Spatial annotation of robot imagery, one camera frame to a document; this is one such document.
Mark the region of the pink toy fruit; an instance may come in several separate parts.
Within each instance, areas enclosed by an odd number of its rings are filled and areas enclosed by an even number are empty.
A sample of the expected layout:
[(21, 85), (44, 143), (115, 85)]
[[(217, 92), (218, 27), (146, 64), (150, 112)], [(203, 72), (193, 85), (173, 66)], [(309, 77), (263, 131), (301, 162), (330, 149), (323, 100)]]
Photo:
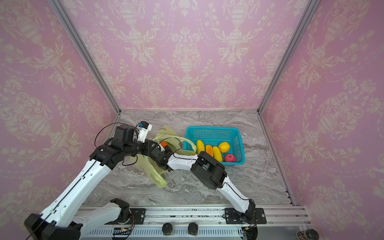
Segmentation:
[(236, 163), (237, 162), (237, 159), (234, 155), (232, 154), (228, 154), (225, 156), (225, 162), (226, 163)]

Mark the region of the orange yellow toy mango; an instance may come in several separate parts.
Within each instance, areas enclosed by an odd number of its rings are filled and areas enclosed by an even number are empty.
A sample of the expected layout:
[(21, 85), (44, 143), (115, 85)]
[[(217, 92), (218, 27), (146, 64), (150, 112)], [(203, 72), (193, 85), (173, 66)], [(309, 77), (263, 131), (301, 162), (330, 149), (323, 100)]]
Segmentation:
[(210, 145), (206, 145), (205, 146), (205, 150), (206, 150), (206, 153), (209, 154), (211, 157), (214, 156), (214, 150), (213, 150), (213, 147), (210, 146)]

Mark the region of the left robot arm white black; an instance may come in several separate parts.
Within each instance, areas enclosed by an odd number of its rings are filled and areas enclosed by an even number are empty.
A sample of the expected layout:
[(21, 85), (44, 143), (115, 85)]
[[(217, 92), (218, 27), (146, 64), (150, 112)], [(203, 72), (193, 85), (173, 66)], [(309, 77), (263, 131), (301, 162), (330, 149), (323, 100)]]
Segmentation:
[(76, 217), (86, 198), (125, 157), (149, 153), (151, 141), (147, 140), (152, 125), (140, 122), (136, 127), (122, 124), (103, 145), (96, 147), (90, 159), (60, 194), (40, 214), (30, 214), (24, 222), (30, 238), (34, 240), (79, 240), (98, 227), (117, 221), (125, 224), (133, 219), (130, 205), (113, 199), (83, 217)]

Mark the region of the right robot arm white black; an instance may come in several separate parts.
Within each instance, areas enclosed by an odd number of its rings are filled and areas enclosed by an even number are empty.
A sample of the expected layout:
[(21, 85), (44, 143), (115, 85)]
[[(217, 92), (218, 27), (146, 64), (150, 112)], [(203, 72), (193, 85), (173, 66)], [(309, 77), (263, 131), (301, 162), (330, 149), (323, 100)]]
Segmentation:
[(247, 198), (230, 180), (225, 166), (206, 152), (198, 155), (179, 155), (170, 149), (153, 147), (148, 157), (163, 170), (191, 172), (204, 186), (219, 191), (234, 207), (234, 216), (239, 221), (255, 225), (254, 200)]

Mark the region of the yellow toy banana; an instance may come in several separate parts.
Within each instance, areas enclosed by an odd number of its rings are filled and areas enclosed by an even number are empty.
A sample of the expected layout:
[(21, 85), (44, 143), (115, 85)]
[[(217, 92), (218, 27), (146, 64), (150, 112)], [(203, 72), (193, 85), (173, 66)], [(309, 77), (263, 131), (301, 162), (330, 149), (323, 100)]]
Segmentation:
[(218, 147), (213, 147), (213, 157), (218, 162), (223, 162), (222, 153)]

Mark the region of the yellow toy corn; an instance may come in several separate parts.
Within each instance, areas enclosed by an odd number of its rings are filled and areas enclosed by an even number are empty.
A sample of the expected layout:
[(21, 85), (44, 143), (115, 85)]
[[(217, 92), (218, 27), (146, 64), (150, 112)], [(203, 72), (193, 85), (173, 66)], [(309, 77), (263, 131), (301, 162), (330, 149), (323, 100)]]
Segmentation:
[(205, 149), (205, 145), (204, 143), (201, 141), (201, 140), (197, 140), (197, 154), (199, 155), (201, 152), (204, 152), (206, 149)]

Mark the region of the yellow toy lemon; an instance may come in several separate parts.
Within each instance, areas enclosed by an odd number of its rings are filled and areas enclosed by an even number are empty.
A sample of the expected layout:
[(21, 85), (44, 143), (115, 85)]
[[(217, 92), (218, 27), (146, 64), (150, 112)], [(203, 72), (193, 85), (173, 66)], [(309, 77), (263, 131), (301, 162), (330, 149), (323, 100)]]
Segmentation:
[(221, 153), (225, 154), (225, 153), (228, 153), (229, 150), (231, 149), (231, 146), (228, 142), (223, 142), (221, 144), (219, 144), (219, 150)]

